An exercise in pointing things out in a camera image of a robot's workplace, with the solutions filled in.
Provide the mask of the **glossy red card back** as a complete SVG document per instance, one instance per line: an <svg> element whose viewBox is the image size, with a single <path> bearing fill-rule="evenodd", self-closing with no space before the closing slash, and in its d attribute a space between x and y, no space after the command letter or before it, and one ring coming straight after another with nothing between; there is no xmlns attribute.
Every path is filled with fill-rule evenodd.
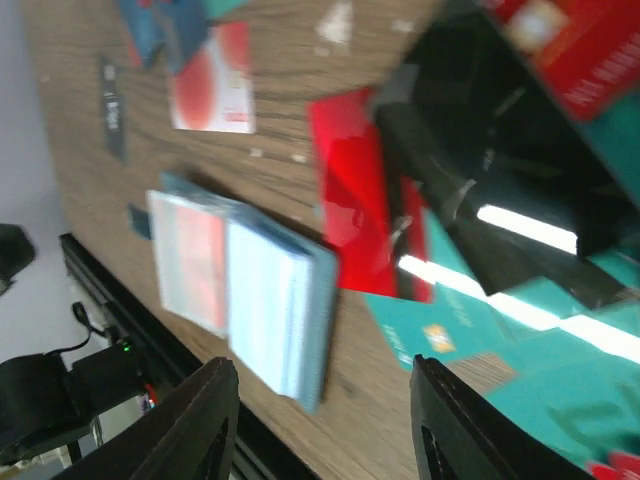
<svg viewBox="0 0 640 480"><path fill-rule="evenodd" d="M432 286L399 265L405 255L428 258L424 202L413 182L384 162L368 112L373 94L367 86L309 106L324 237L338 255L341 288L430 303Z"/></svg>

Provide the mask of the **black aluminium frame rail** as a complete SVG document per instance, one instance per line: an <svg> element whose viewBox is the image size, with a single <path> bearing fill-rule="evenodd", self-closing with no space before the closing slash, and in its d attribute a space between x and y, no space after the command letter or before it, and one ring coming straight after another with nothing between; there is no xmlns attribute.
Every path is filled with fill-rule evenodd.
<svg viewBox="0 0 640 480"><path fill-rule="evenodd" d="M156 382L175 387L202 366L119 280L70 234L60 236L68 272L107 325L128 338L147 361ZM237 479L315 479L317 475L244 404L231 473Z"/></svg>

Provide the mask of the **small black card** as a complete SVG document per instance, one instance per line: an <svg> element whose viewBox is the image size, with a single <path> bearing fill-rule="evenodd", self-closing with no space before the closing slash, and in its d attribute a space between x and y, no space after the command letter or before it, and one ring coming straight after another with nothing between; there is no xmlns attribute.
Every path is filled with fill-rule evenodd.
<svg viewBox="0 0 640 480"><path fill-rule="evenodd" d="M127 163L124 97L118 92L118 69L105 54L98 55L101 116L107 151L121 164Z"/></svg>

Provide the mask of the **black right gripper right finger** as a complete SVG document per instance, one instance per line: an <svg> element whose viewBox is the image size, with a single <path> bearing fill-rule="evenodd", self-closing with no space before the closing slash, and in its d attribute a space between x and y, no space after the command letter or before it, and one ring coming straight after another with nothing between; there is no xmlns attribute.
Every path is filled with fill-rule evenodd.
<svg viewBox="0 0 640 480"><path fill-rule="evenodd" d="M421 479L589 479L434 358L417 355L411 427Z"/></svg>

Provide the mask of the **red VIP card centre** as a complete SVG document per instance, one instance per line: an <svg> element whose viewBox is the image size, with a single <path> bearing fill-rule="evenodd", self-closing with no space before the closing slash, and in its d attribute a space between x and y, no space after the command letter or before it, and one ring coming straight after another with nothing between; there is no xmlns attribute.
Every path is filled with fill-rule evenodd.
<svg viewBox="0 0 640 480"><path fill-rule="evenodd" d="M637 1L483 1L511 43L578 119L639 83Z"/></svg>

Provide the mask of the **blue leather card holder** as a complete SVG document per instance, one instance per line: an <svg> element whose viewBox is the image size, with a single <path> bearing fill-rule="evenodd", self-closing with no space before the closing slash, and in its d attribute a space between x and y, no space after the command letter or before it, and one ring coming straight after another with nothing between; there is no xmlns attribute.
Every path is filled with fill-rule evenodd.
<svg viewBox="0 0 640 480"><path fill-rule="evenodd" d="M131 229L150 241L164 310L227 341L232 353L271 391L313 413L323 397L338 262L325 245L241 200L176 174L161 175L146 205L127 207ZM226 334L188 318L177 253L176 207L225 223Z"/></svg>

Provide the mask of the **large teal VIP card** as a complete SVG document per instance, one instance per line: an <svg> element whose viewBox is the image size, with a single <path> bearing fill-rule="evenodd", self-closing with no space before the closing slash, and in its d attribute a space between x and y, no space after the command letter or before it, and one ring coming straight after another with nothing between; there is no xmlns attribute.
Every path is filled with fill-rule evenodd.
<svg viewBox="0 0 640 480"><path fill-rule="evenodd" d="M365 295L400 365L432 357L527 433L579 466L639 451L639 267L597 260L624 300L588 309L538 278L493 295L425 209L395 220L400 297Z"/></svg>

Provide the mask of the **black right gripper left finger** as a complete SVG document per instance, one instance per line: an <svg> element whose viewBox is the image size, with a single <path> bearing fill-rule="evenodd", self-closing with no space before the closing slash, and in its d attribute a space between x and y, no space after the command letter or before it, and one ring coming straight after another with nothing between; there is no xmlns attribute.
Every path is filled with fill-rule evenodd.
<svg viewBox="0 0 640 480"><path fill-rule="evenodd" d="M58 479L227 479L239 414L238 374L217 357L148 414Z"/></svg>

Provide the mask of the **white red circle card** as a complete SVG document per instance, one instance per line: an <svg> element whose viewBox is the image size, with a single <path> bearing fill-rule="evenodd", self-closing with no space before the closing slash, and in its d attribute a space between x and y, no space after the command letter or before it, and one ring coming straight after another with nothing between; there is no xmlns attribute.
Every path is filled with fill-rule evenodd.
<svg viewBox="0 0 640 480"><path fill-rule="evenodd" d="M225 22L184 70L168 80L172 126L177 130L253 134L255 102L250 65L250 27Z"/></svg>

